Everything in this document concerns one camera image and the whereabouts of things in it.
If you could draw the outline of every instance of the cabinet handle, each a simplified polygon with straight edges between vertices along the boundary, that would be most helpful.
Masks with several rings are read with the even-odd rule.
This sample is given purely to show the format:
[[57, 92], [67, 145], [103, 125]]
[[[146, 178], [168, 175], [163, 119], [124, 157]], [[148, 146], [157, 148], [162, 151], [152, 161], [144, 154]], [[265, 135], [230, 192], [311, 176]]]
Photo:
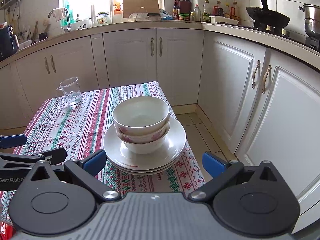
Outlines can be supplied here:
[[51, 66], [52, 66], [52, 68], [53, 68], [53, 71], [56, 73], [56, 72], [57, 72], [57, 71], [56, 71], [56, 65], [54, 64], [52, 55], [50, 56], [50, 58], [51, 58]]
[[255, 76], [256, 76], [256, 72], [257, 72], [258, 68], [260, 67], [260, 64], [261, 64], [261, 62], [258, 60], [258, 61], [257, 61], [257, 66], [256, 66], [255, 70], [254, 70], [253, 73], [252, 73], [252, 88], [253, 88], [253, 89], [255, 89], [255, 87], [256, 87], [256, 83], [255, 83], [255, 81], [254, 81], [254, 78], [255, 78]]
[[151, 38], [151, 57], [153, 57], [153, 51], [155, 49], [155, 46], [153, 44], [153, 38]]
[[45, 69], [47, 70], [48, 74], [50, 74], [48, 62], [47, 62], [47, 57], [44, 57], [44, 63], [45, 63]]
[[263, 88], [262, 88], [262, 94], [265, 94], [266, 93], [266, 80], [267, 80], [267, 76], [269, 74], [269, 72], [271, 71], [271, 65], [268, 66], [267, 68], [267, 71], [266, 73], [264, 74], [263, 76], [263, 80], [262, 80], [262, 83], [263, 83]]
[[160, 53], [159, 53], [159, 56], [161, 57], [162, 56], [162, 38], [160, 38], [159, 41], [160, 41]]

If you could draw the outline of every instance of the countertop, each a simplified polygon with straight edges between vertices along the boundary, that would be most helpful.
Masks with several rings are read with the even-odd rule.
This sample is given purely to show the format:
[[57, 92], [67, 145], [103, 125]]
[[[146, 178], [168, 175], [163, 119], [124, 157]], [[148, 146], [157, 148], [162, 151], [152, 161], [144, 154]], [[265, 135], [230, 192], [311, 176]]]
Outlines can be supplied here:
[[11, 62], [25, 57], [38, 50], [47, 47], [70, 41], [73, 39], [82, 38], [98, 33], [108, 33], [124, 30], [134, 29], [148, 29], [148, 28], [182, 28], [182, 29], [196, 29], [205, 30], [216, 33], [227, 34], [238, 38], [246, 39], [249, 41], [257, 42], [261, 45], [268, 46], [279, 51], [282, 51], [292, 57], [295, 57], [307, 64], [310, 64], [320, 70], [320, 53], [303, 46], [295, 41], [278, 37], [269, 33], [264, 33], [258, 30], [247, 29], [241, 26], [224, 25], [224, 24], [211, 24], [211, 23], [197, 23], [197, 22], [183, 22], [183, 21], [138, 21], [126, 22], [110, 25], [102, 25], [92, 28], [74, 30], [64, 33], [47, 41], [41, 41], [33, 44], [25, 49], [18, 51], [16, 54], [0, 62], [0, 68], [10, 64]]

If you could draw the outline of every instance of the white plate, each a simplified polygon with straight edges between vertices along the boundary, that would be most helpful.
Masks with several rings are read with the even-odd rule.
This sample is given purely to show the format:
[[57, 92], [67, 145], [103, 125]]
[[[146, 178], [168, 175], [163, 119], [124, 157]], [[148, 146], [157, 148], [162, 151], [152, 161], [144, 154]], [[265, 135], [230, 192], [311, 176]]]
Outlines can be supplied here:
[[171, 166], [173, 166], [177, 161], [178, 161], [178, 159], [180, 158], [181, 156], [179, 156], [177, 159], [175, 159], [173, 162], [171, 162], [171, 163], [169, 163], [168, 165], [166, 165], [164, 168], [162, 168], [162, 169], [159, 169], [159, 170], [157, 170], [157, 171], [153, 171], [153, 172], [134, 172], [134, 171], [127, 171], [127, 170], [125, 170], [124, 168], [122, 168], [122, 167], [119, 167], [119, 166], [117, 166], [116, 164], [114, 164], [113, 163], [113, 165], [117, 168], [117, 169], [119, 169], [119, 170], [121, 170], [121, 171], [123, 171], [123, 172], [125, 172], [125, 173], [128, 173], [128, 174], [132, 174], [132, 175], [136, 175], [136, 176], [148, 176], [148, 175], [154, 175], [154, 174], [158, 174], [158, 173], [161, 173], [161, 172], [163, 172], [163, 171], [165, 171], [165, 170], [167, 170], [168, 168], [170, 168]]
[[103, 148], [114, 164], [131, 170], [152, 170], [172, 162], [184, 150], [186, 132], [183, 126], [170, 117], [170, 129], [163, 145], [149, 154], [136, 154], [128, 150], [117, 136], [114, 125], [110, 125], [103, 139]]
[[[161, 166], [159, 168], [156, 168], [156, 169], [152, 169], [152, 170], [144, 170], [144, 171], [137, 171], [137, 170], [130, 170], [130, 169], [127, 169], [127, 168], [123, 168], [123, 167], [120, 167], [121, 171], [125, 171], [127, 173], [130, 173], [130, 172], [134, 172], [134, 173], [139, 173], [141, 175], [144, 175], [145, 173], [151, 173], [151, 172], [155, 172], [157, 171], [159, 173], [159, 170], [162, 170], [162, 169], [167, 169], [169, 168], [171, 165], [175, 164], [176, 161], [178, 161], [178, 159], [182, 156], [182, 153], [183, 151], [181, 152], [180, 155], [178, 155], [172, 162], [164, 165], [164, 166]], [[111, 160], [109, 160], [111, 162], [112, 165], [114, 165], [116, 168], [118, 168], [118, 165], [116, 165], [114, 162], [112, 162]]]

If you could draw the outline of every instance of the knife block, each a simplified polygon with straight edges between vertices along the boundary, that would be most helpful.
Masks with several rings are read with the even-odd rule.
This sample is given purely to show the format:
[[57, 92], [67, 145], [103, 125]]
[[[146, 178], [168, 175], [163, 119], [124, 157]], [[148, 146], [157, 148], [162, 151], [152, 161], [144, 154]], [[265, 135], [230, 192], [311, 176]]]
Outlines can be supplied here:
[[189, 2], [189, 1], [178, 1], [178, 6], [180, 8], [180, 13], [190, 14], [191, 2]]

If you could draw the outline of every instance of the wok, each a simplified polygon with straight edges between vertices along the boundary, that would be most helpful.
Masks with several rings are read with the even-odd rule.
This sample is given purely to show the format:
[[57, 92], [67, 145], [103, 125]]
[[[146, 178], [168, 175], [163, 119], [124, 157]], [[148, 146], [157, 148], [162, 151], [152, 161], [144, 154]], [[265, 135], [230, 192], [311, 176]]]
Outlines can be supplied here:
[[261, 0], [263, 8], [246, 7], [249, 16], [259, 23], [276, 28], [284, 28], [290, 22], [290, 18], [284, 14], [268, 9], [267, 0]]

